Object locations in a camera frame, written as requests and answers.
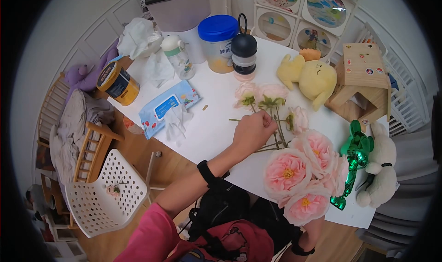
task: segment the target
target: pink sleeve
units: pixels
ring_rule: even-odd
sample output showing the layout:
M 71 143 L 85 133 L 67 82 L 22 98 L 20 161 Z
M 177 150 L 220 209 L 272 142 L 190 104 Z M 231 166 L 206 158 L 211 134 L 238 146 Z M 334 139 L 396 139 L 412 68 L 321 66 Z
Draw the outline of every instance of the pink sleeve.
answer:
M 153 203 L 142 216 L 126 249 L 114 261 L 163 261 L 179 241 L 172 219 Z

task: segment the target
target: yellow plush toy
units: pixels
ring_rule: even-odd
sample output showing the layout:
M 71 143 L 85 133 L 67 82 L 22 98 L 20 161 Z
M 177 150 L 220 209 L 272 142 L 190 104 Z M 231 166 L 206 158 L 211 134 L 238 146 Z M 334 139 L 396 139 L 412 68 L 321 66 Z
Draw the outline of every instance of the yellow plush toy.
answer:
M 278 78 L 290 90 L 293 90 L 292 83 L 299 83 L 299 89 L 308 99 L 313 101 L 313 110 L 318 111 L 327 99 L 333 93 L 336 86 L 336 71 L 334 68 L 319 60 L 309 60 L 306 58 L 317 58 L 317 50 L 301 50 L 293 60 L 290 60 L 290 54 L 282 59 L 276 74 Z

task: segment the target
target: black wristband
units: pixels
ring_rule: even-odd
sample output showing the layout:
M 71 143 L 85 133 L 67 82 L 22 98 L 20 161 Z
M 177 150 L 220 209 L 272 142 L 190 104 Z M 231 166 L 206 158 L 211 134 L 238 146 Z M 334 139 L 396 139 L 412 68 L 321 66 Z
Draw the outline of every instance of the black wristband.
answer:
M 219 179 L 216 178 L 210 171 L 209 167 L 207 166 L 207 160 L 203 160 L 196 167 L 198 168 L 202 178 L 207 182 L 208 188 L 218 184 Z
M 315 248 L 312 248 L 311 251 L 304 251 L 304 249 L 299 246 L 299 238 L 300 237 L 301 236 L 298 237 L 298 240 L 296 242 L 292 241 L 292 247 L 291 247 L 292 253 L 294 253 L 296 255 L 299 255 L 299 256 L 307 256 L 307 255 L 310 255 L 310 254 L 314 254 L 315 253 Z

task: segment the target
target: wet wipes package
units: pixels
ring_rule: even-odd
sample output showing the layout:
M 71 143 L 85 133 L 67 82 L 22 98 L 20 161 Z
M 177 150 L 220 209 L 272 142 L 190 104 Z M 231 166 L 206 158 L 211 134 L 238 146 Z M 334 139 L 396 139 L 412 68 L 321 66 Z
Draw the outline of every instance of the wet wipes package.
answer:
M 166 125 L 165 121 L 162 120 L 170 108 L 184 104 L 188 110 L 200 99 L 196 90 L 190 86 L 187 80 L 179 82 L 155 97 L 138 113 L 146 138 L 150 139 Z

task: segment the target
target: baby bottle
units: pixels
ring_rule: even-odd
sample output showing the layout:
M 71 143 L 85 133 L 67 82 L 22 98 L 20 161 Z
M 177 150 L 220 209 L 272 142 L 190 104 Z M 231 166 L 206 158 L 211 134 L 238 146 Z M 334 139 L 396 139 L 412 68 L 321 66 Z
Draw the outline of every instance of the baby bottle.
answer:
M 195 75 L 195 67 L 187 55 L 186 46 L 180 36 L 167 36 L 161 43 L 161 48 L 181 80 L 189 80 Z

